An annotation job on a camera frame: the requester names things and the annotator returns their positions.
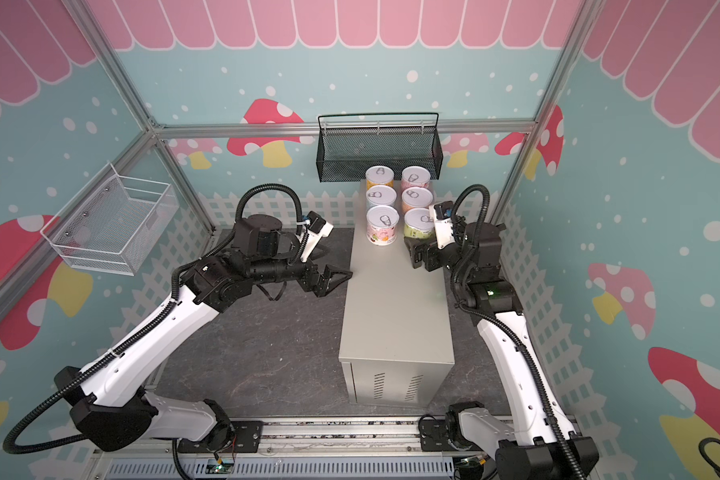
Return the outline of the green label can front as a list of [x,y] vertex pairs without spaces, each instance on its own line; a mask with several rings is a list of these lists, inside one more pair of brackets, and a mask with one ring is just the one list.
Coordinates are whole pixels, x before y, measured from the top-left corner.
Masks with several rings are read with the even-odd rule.
[[429,239],[435,234],[434,221],[428,208],[412,208],[404,215],[404,237]]

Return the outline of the beige label can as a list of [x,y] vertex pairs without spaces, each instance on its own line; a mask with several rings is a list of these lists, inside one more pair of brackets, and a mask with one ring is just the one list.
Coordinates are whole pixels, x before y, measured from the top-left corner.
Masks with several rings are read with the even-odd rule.
[[387,246],[397,238],[398,211],[392,206],[379,205],[366,213],[367,238],[376,246]]

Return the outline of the orange label can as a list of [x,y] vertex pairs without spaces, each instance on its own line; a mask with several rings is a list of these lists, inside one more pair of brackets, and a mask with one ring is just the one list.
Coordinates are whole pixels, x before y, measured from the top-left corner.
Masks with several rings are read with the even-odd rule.
[[416,208],[428,208],[434,201],[433,193],[424,187],[410,187],[400,194],[404,213]]

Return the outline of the white lid can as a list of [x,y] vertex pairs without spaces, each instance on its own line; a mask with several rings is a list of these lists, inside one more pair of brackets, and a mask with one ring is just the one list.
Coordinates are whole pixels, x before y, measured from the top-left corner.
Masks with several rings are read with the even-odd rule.
[[377,206],[394,207],[397,200],[397,192],[388,185],[373,185],[365,192],[366,209]]

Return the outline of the pink label can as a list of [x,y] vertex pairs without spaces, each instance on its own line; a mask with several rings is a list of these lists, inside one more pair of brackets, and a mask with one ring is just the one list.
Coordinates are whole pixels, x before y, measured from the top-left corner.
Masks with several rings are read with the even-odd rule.
[[421,166],[409,166],[402,170],[401,189],[425,188],[428,189],[431,181],[431,173]]

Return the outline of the yellow label can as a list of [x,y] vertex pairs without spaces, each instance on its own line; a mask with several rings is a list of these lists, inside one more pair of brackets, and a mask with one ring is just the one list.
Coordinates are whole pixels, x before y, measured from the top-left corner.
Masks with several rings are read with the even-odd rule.
[[374,186],[394,187],[394,171],[383,165],[369,167],[365,172],[366,189]]

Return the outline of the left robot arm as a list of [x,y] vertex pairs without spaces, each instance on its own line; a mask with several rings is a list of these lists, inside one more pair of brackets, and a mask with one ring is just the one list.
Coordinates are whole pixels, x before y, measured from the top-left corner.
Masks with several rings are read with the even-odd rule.
[[[168,297],[116,345],[82,368],[59,371],[56,392],[8,432],[4,452],[31,454],[85,440],[111,452],[143,438],[192,442],[210,452],[230,447],[235,428],[217,402],[161,397],[144,382],[196,331],[255,289],[294,282],[322,298],[348,281],[351,271],[320,269],[311,258],[332,230],[318,213],[303,211],[293,189],[274,183],[251,188],[239,200],[231,233],[177,267]],[[19,436],[61,400],[70,406],[76,434],[19,444]]]

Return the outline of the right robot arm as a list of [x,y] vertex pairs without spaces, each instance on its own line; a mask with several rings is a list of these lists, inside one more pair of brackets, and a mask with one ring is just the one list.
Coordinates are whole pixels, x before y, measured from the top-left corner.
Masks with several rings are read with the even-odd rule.
[[577,432],[543,372],[520,299],[502,274],[505,227],[487,222],[489,206],[488,189],[470,185],[455,201],[430,207],[432,237],[405,245],[413,267],[447,272],[455,308],[470,317],[498,370],[511,419],[478,401],[455,403],[442,419],[420,418],[421,446],[460,452],[458,478],[586,479],[597,446]]

